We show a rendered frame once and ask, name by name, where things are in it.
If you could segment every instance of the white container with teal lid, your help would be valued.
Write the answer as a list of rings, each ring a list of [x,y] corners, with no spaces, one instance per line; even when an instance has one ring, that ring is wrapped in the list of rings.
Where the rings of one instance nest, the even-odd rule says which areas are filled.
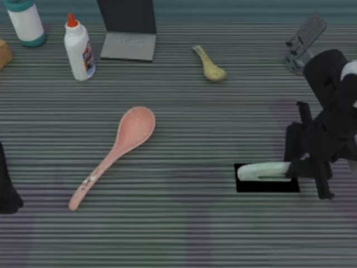
[[[21,43],[28,47],[42,45],[46,36],[33,0],[4,0],[4,3]]]

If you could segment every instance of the orange nozzle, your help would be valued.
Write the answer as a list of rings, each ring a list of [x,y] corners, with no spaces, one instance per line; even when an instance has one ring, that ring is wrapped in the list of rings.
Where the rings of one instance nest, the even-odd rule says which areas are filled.
[[[78,21],[76,21],[76,19],[72,13],[69,13],[68,17],[67,17],[67,26],[68,27],[76,27],[77,25],[78,25]]]

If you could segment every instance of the yellow spoon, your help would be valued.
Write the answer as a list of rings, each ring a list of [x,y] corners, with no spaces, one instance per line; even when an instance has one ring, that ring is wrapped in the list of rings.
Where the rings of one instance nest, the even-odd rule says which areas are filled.
[[[215,65],[201,46],[193,46],[192,49],[196,51],[200,57],[203,64],[204,75],[208,80],[219,82],[228,77],[227,72]]]

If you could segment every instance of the brown wooden block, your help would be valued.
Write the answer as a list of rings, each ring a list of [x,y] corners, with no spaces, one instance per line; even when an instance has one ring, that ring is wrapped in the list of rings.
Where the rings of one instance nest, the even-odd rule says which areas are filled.
[[[2,70],[5,65],[7,65],[13,56],[7,43],[0,39],[0,70]]]

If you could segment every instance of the glue bottle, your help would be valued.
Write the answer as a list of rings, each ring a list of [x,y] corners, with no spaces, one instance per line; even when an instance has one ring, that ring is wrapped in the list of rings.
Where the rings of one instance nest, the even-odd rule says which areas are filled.
[[[44,28],[33,0],[4,0],[7,13],[24,46],[36,47],[46,41]]]
[[[86,28],[69,13],[64,43],[73,76],[78,81],[91,78],[95,72],[94,55]]]

